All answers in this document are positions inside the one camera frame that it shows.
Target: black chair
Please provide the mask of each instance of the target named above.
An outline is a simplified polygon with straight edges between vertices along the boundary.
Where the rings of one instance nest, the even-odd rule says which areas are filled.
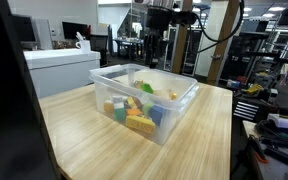
[[[90,35],[91,50],[101,53],[100,67],[108,64],[107,53],[108,35]]]

